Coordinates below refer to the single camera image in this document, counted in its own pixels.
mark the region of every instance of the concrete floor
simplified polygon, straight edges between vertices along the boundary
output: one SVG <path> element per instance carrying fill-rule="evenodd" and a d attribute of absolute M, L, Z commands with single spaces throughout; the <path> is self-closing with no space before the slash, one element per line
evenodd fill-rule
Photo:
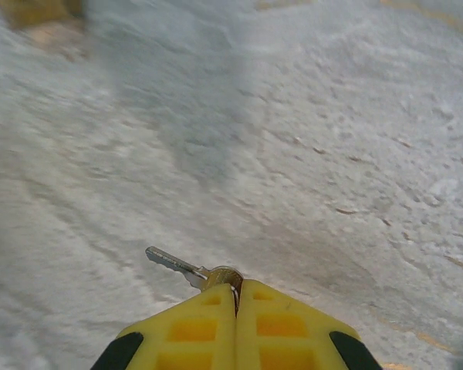
<path fill-rule="evenodd" d="M 81 51 L 0 17 L 2 368 L 89 368 L 195 294 L 153 244 L 463 370 L 463 27 L 292 3 L 94 0 Z"/>

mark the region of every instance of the metal key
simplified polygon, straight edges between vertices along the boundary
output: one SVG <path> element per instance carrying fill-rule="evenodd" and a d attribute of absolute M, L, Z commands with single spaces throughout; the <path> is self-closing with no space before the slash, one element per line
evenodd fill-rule
<path fill-rule="evenodd" d="M 156 247 L 147 248 L 146 255 L 151 261 L 182 273 L 191 286 L 200 291 L 205 291 L 218 284 L 230 284 L 235 299 L 235 314 L 238 312 L 244 277 L 233 267 L 218 266 L 212 270 L 204 266 L 196 267 Z"/>

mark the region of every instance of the rough stone surface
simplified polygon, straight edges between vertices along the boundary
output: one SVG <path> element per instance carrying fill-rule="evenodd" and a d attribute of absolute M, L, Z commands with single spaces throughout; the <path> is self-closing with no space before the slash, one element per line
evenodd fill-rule
<path fill-rule="evenodd" d="M 93 0 L 60 50 L 0 19 L 0 368 L 89 368 L 194 294 L 154 244 L 463 370 L 463 35 L 299 3 Z"/>

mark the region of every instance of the key blade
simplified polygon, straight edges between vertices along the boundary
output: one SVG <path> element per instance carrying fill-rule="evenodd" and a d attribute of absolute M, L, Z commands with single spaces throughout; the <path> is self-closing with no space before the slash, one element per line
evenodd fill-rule
<path fill-rule="evenodd" d="M 195 267 L 159 248 L 148 247 L 146 249 L 146 256 L 150 261 L 162 264 L 173 271 L 180 272 L 194 288 L 202 290 L 205 281 L 208 279 L 208 270 L 204 267 Z"/>

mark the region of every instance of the gray concrete surface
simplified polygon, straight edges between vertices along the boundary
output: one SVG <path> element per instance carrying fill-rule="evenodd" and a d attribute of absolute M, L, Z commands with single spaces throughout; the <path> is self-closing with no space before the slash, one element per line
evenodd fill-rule
<path fill-rule="evenodd" d="M 195 294 L 154 244 L 348 321 L 381 362 L 463 370 L 463 35 L 274 4 L 94 0 L 83 52 L 0 18 L 4 368 L 89 368 Z"/>

